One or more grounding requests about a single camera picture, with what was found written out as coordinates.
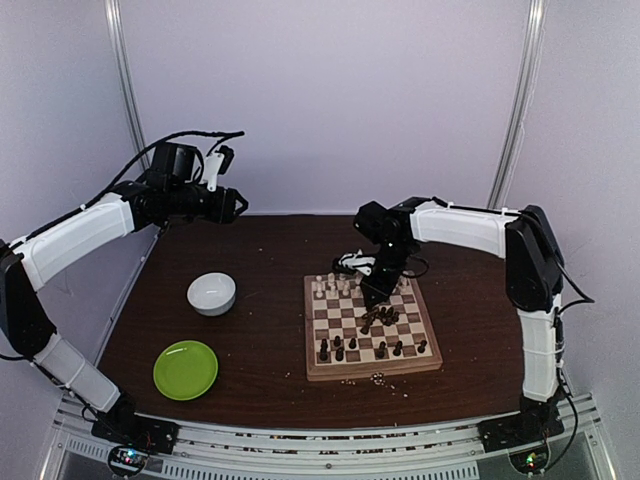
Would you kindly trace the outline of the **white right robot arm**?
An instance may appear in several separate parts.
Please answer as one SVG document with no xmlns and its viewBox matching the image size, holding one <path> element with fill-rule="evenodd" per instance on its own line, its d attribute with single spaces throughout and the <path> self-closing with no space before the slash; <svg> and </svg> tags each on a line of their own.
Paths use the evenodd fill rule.
<svg viewBox="0 0 640 480">
<path fill-rule="evenodd" d="M 519 440 L 535 440 L 557 416 L 561 328 L 568 308 L 562 296 L 574 283 L 543 209 L 491 210 L 411 197 L 393 207 L 371 201 L 359 208 L 353 224 L 378 248 L 357 268 L 369 310 L 389 300 L 423 245 L 473 250 L 502 263 L 502 288 L 520 322 L 524 363 L 520 412 L 512 430 Z"/>
</svg>

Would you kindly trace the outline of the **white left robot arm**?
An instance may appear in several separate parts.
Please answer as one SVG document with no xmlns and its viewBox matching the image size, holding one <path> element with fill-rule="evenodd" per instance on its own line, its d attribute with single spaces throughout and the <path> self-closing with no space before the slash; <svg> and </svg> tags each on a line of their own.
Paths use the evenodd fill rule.
<svg viewBox="0 0 640 480">
<path fill-rule="evenodd" d="M 123 444 L 144 433 L 133 399 L 58 332 L 38 293 L 68 267 L 106 244 L 174 217 L 216 224 L 248 208 L 235 189 L 218 183 L 240 132 L 187 130 L 141 150 L 152 162 L 139 177 L 119 172 L 94 198 L 30 234 L 1 245 L 1 330 L 15 351 L 64 390 Z"/>
</svg>

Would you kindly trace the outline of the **dark rook chess piece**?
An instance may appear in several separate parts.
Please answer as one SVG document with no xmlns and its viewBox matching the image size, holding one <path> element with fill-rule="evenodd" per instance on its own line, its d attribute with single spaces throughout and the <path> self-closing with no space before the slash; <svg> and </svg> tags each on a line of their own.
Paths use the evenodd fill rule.
<svg viewBox="0 0 640 480">
<path fill-rule="evenodd" d="M 318 354 L 318 358 L 322 363 L 326 363 L 330 361 L 330 348 L 329 342 L 327 339 L 322 339 L 320 344 L 320 352 Z"/>
</svg>

